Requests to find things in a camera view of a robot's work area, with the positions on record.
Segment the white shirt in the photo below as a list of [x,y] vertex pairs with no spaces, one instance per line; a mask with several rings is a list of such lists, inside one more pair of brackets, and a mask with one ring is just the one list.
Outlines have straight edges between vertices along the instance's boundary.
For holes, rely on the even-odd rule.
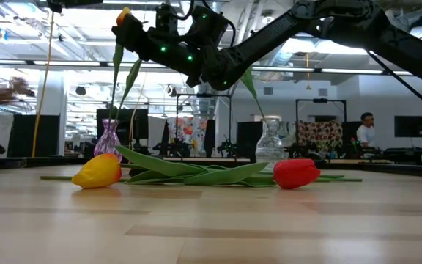
[[368,128],[365,125],[361,125],[358,128],[356,135],[358,137],[359,142],[367,143],[369,147],[376,147],[374,126]]

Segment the ceiling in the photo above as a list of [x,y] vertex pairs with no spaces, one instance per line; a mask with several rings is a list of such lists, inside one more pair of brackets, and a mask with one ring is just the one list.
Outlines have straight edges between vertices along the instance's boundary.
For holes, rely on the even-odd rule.
[[[171,4],[181,13],[188,10],[189,1],[171,0]],[[237,28],[237,43],[251,36],[251,31],[258,31],[266,26],[271,18],[276,18],[288,10],[293,1],[287,0],[219,0],[207,1],[217,12],[234,23]],[[84,62],[110,62],[114,54],[115,36],[111,32],[116,17],[123,7],[129,7],[132,14],[144,22],[144,29],[155,26],[155,7],[160,1],[123,1],[104,0],[103,4],[95,4],[76,9],[63,9],[62,14],[55,14],[53,25],[52,60],[62,61],[84,61]],[[387,10],[392,21],[401,21],[399,25],[405,25],[414,21],[412,18],[422,15],[422,0],[379,0],[378,3]],[[0,1],[0,59],[22,59],[22,60],[46,60],[48,54],[48,38],[50,32],[50,12],[46,1],[35,0],[6,0]],[[188,31],[192,23],[191,18],[186,21],[179,21],[179,33]],[[1,40],[1,31],[7,33],[7,39]],[[232,38],[232,30],[229,28],[224,34],[220,43],[221,47],[229,46]],[[262,58],[260,65],[277,65],[295,67],[327,67],[345,69],[378,69],[379,66],[369,61],[365,54],[359,54],[354,49],[346,49],[344,46],[333,46],[333,43],[326,40],[320,41],[306,34],[295,36],[296,41],[311,43],[313,50],[305,52],[305,46],[300,50],[294,50],[297,45],[286,45],[292,48],[285,54],[290,54],[286,59],[281,60],[281,51],[284,45]],[[129,51],[125,52],[124,62],[134,62],[137,56]],[[0,67],[0,85],[7,82],[13,76],[20,76],[27,79],[30,87],[37,92],[39,83],[38,69],[45,66],[26,68],[18,66]],[[109,69],[96,70],[95,68],[69,69],[66,74],[70,77],[71,103],[68,108],[68,117],[76,116],[83,122],[86,119],[92,120],[97,108],[104,108],[105,102],[110,100],[113,88],[113,71]],[[119,87],[117,94],[122,94],[125,88],[127,71],[119,74]],[[133,107],[133,102],[138,100],[139,91],[143,88],[141,102],[163,104],[153,111],[156,115],[172,114],[176,111],[173,105],[176,98],[170,97],[167,87],[174,87],[179,93],[197,93],[199,88],[190,88],[185,84],[186,76],[175,72],[148,72],[141,71],[135,82],[133,91],[127,98],[126,107]],[[291,76],[280,73],[260,73],[255,75],[262,81],[293,80],[300,81],[307,78],[306,73],[294,73]],[[337,85],[347,78],[347,75],[339,74],[314,74],[312,80],[331,81]],[[86,95],[77,95],[77,87],[85,87]],[[203,100],[196,97],[180,98],[185,103],[181,112],[184,115],[213,114],[215,102]],[[5,106],[11,111],[20,113],[33,113],[35,103],[13,103]],[[76,128],[75,120],[69,122],[70,128]]]

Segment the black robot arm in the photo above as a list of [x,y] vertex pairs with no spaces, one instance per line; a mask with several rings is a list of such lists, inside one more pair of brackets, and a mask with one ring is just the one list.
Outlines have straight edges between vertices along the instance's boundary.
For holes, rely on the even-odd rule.
[[[151,59],[187,75],[191,87],[208,81],[214,89],[228,89],[254,62],[299,32],[372,51],[422,78],[422,40],[393,26],[372,0],[301,0],[244,42],[220,51],[217,43],[221,35],[212,41],[196,40],[206,40],[212,28],[201,13],[203,10],[196,7],[193,25],[199,26],[192,26],[194,32],[183,37],[158,37],[154,28],[145,32],[132,15],[125,16],[123,24],[112,31],[117,43],[137,52],[143,60]],[[215,19],[214,24],[225,20],[219,14],[207,15]],[[164,46],[171,52],[161,53]]]

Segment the red tulip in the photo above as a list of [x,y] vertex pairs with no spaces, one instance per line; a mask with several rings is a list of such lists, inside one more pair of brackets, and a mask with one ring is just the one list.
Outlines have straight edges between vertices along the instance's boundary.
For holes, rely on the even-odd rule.
[[320,171],[311,159],[279,161],[273,169],[273,179],[281,188],[306,186],[320,177]]

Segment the clear glass vase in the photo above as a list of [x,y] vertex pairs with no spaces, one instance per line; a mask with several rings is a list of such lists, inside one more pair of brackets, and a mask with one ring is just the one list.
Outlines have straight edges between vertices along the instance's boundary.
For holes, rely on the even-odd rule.
[[116,127],[118,126],[118,120],[110,120],[110,126],[108,126],[108,119],[102,120],[103,134],[99,141],[95,145],[94,155],[100,155],[104,153],[113,153],[118,158],[118,161],[122,161],[122,154],[116,150],[115,146],[120,145],[120,140],[116,135]]
[[278,161],[284,159],[283,142],[278,137],[280,122],[276,118],[267,118],[263,122],[263,135],[256,145],[256,162],[268,162],[265,170],[273,170]]

